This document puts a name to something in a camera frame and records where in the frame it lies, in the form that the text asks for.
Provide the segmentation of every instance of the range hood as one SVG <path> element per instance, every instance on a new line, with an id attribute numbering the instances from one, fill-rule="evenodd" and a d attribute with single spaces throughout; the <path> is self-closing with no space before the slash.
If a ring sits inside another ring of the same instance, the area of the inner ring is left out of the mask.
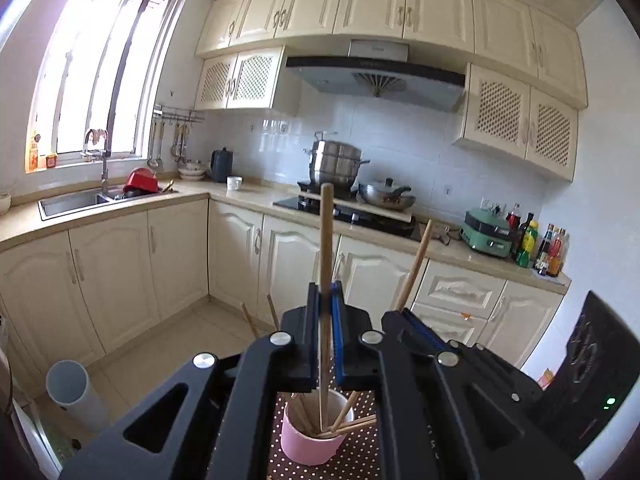
<path id="1" fill-rule="evenodd" d="M 408 45 L 354 40 L 348 56 L 289 56 L 286 67 L 321 92 L 451 110 L 464 92 L 465 76 L 407 58 Z"/>

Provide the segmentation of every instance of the beige floor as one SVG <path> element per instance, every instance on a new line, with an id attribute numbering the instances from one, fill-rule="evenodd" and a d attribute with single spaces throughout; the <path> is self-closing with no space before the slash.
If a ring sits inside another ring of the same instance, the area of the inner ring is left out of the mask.
<path id="1" fill-rule="evenodd" d="M 223 358 L 243 351 L 254 340 L 240 315 L 215 303 L 201 304 L 115 361 L 91 373 L 92 383 L 113 423 L 199 352 Z M 45 394 L 37 400 L 45 416 L 83 444 L 93 436 Z"/>

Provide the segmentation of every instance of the brown polka dot mat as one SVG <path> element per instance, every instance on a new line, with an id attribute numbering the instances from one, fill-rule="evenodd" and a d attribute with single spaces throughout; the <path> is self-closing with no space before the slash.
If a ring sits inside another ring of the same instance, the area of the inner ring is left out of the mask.
<path id="1" fill-rule="evenodd" d="M 331 366 L 330 387 L 344 393 L 335 385 L 334 367 Z M 380 478 L 378 465 L 378 428 L 369 426 L 347 434 L 336 454 L 326 463 L 308 466 L 292 462 L 280 447 L 282 414 L 285 401 L 278 395 L 273 432 L 271 433 L 271 455 L 268 475 L 272 480 L 368 480 Z M 353 407 L 356 418 L 375 413 L 374 393 L 362 392 Z"/>

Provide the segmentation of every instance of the window frame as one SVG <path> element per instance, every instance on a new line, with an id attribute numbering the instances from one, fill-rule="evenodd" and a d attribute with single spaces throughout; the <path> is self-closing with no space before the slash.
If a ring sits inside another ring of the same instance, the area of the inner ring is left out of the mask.
<path id="1" fill-rule="evenodd" d="M 108 35 L 108 38 L 105 42 L 102 53 L 100 55 L 100 61 L 98 62 L 98 67 L 95 72 L 94 81 L 92 85 L 92 94 L 89 100 L 87 114 L 85 117 L 85 124 L 84 124 L 85 128 L 82 134 L 84 134 L 84 132 L 88 129 L 88 124 L 91 118 L 91 109 L 92 109 L 92 104 L 94 102 L 95 89 L 98 81 L 98 76 L 100 73 L 100 68 L 102 67 L 102 62 L 106 56 L 107 49 L 111 40 L 111 34 L 113 33 L 115 23 L 118 17 L 120 16 L 120 13 L 122 12 L 124 3 L 126 1 L 127 0 L 121 0 L 120 2 L 120 7 L 118 8 L 117 17 L 111 26 L 110 33 Z M 111 160 L 146 158 L 146 156 L 143 154 L 145 153 L 145 150 L 148 151 L 148 144 L 149 144 L 148 137 L 150 134 L 151 114 L 154 106 L 154 98 L 158 90 L 159 73 L 162 70 L 162 65 L 166 57 L 168 44 L 171 40 L 171 36 L 175 28 L 175 23 L 180 15 L 182 7 L 184 6 L 184 1 L 185 0 L 169 0 L 167 8 L 164 12 L 164 17 L 162 18 L 162 22 L 158 31 L 158 36 L 156 37 L 156 42 L 154 43 L 152 54 L 150 56 L 149 63 L 146 67 L 145 79 L 142 86 L 142 92 L 140 94 L 140 100 L 138 103 L 138 116 L 137 116 L 138 118 L 136 120 L 136 129 L 134 132 L 132 149 L 130 150 L 130 152 L 111 153 Z M 141 7 L 138 11 L 138 17 L 142 14 L 143 10 L 144 10 L 143 4 L 141 3 Z M 36 104 L 38 102 L 38 93 L 41 91 L 41 88 L 42 88 L 41 83 L 45 76 L 46 63 L 49 59 L 49 52 L 50 52 L 49 49 L 52 43 L 51 40 L 58 33 L 58 25 L 59 24 L 56 24 L 53 34 L 49 39 L 49 45 L 47 46 L 47 50 L 42 59 L 40 70 L 38 72 L 38 80 L 36 83 L 36 88 L 33 95 L 33 101 L 31 104 L 31 113 L 30 113 L 30 120 L 29 120 L 29 129 L 28 129 L 29 132 L 32 132 L 35 128 L 36 115 L 37 115 Z M 136 28 L 137 28 L 137 23 L 135 23 L 135 26 L 131 27 L 131 30 L 129 32 L 129 37 L 127 38 L 127 42 L 124 47 L 124 50 L 128 49 L 128 46 L 136 31 Z M 67 53 L 67 60 L 66 60 L 65 67 L 63 70 L 63 75 L 60 81 L 60 86 L 58 88 L 58 96 L 56 99 L 56 107 L 55 107 L 55 112 L 54 112 L 54 117 L 52 122 L 51 143 L 49 147 L 51 153 L 57 153 L 58 124 L 60 122 L 60 111 L 62 108 L 62 100 L 64 95 L 66 78 L 68 77 L 68 69 L 72 62 L 72 59 L 69 59 L 68 54 L 73 52 L 75 46 L 76 46 L 76 40 L 74 40 L 74 44 L 71 46 L 70 50 Z M 114 86 L 113 86 L 114 88 L 116 88 L 116 85 L 119 86 L 120 83 L 122 82 L 122 75 L 124 74 L 123 68 L 126 66 L 128 54 L 129 53 L 127 53 L 127 56 L 125 56 L 124 58 L 121 57 L 120 59 L 120 63 L 118 64 L 118 71 L 116 72 L 116 79 L 114 80 Z M 109 124 L 109 121 L 111 121 L 111 125 L 113 125 L 114 109 L 115 109 L 116 103 L 117 103 L 117 96 L 116 96 L 116 99 L 114 100 L 113 94 L 112 94 L 111 102 L 110 102 L 110 112 L 108 115 L 108 124 Z M 69 165 L 78 164 L 78 163 L 80 164 L 91 163 L 90 160 L 87 160 L 81 155 L 81 149 L 76 152 L 66 152 L 66 153 L 58 154 L 57 166 L 69 166 Z"/>

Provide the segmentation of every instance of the pink cup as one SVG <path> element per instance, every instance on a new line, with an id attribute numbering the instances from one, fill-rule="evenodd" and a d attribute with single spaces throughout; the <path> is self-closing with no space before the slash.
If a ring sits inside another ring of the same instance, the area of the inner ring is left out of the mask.
<path id="1" fill-rule="evenodd" d="M 315 413 L 318 411 L 318 391 L 314 390 L 309 394 L 305 394 L 305 406 L 307 413 Z M 347 399 L 343 394 L 335 390 L 329 390 L 329 401 L 327 406 L 327 417 L 329 420 L 335 420 L 342 407 L 347 403 Z M 353 408 L 351 408 L 344 417 L 345 422 L 353 420 Z M 280 447 L 290 460 L 303 465 L 320 465 L 327 462 L 338 451 L 340 444 L 346 435 L 336 436 L 335 438 L 311 438 L 300 433 L 293 427 L 289 420 L 289 403 L 284 408 L 282 415 L 282 432 L 280 433 Z"/>

